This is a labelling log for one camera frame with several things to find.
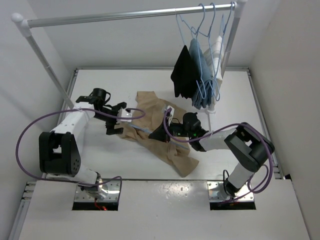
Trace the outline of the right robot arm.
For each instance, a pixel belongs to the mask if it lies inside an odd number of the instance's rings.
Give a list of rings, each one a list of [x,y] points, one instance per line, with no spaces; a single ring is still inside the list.
[[[222,184],[222,192],[230,199],[236,196],[275,151],[273,143],[246,122],[235,128],[228,126],[226,130],[210,133],[202,128],[197,113],[187,112],[183,115],[182,122],[172,122],[172,111],[171,108],[166,111],[162,123],[148,138],[164,143],[174,139],[190,144],[197,152],[230,150],[238,160],[238,164]]]

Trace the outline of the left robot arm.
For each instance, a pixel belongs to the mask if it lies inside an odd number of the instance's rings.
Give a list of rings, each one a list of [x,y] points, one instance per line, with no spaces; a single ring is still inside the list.
[[[126,110],[126,102],[109,105],[110,98],[111,94],[102,88],[94,88],[88,96],[79,96],[73,111],[50,132],[42,132],[38,140],[42,173],[75,181],[82,191],[99,200],[105,197],[102,178],[82,163],[83,139],[80,136],[93,118],[105,122],[107,135],[123,133],[122,128],[115,126],[123,117],[130,118],[132,114]]]

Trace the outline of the beige t shirt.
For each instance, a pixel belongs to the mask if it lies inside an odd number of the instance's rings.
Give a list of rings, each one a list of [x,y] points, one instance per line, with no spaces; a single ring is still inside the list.
[[[173,117],[179,121],[187,112],[184,108],[175,105],[172,102],[158,98],[153,91],[138,91],[135,97],[137,108],[145,112],[145,116],[135,119],[131,123],[142,129],[154,131],[163,122],[164,110],[166,106],[174,108]],[[172,166],[181,177],[188,176],[199,164],[199,161],[191,156],[188,143],[182,142],[161,142],[149,139],[149,134],[140,129],[134,128],[128,124],[121,124],[123,133],[119,136],[121,139],[137,142],[148,149],[157,158]]]

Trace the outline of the blue wire hanger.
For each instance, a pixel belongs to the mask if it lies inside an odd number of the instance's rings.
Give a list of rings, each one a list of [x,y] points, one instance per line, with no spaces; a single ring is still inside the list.
[[[152,131],[150,131],[148,128],[139,127],[139,126],[134,125],[134,124],[132,124],[132,123],[129,123],[128,125],[131,126],[131,127],[133,127],[133,128],[135,128],[135,129],[137,129],[137,130],[141,130],[141,131],[143,131],[143,132],[145,132],[145,133],[147,133],[147,134],[151,134],[151,133],[152,133]],[[182,148],[185,149],[185,150],[188,149],[186,146],[184,146],[184,145],[182,145],[182,144],[180,144],[180,143],[177,143],[177,142],[175,142],[175,141],[170,140],[169,142],[172,143],[172,144],[174,144],[174,145],[176,145],[176,146],[182,147]]]

